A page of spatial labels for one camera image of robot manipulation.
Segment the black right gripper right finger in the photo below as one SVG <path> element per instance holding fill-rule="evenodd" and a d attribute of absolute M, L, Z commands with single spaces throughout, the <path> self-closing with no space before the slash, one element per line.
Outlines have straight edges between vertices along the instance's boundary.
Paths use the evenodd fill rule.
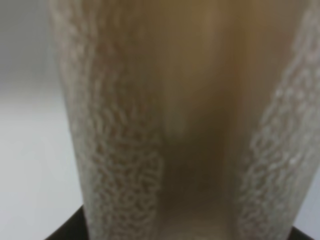
<path fill-rule="evenodd" d="M 313 240 L 313 238 L 298 228 L 292 227 L 289 234 L 289 240 Z"/>

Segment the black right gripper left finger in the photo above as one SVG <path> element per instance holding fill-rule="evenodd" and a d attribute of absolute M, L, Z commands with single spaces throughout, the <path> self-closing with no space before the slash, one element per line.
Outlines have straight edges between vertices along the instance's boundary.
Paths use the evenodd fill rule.
<path fill-rule="evenodd" d="M 45 240 L 89 240 L 83 206 Z"/>

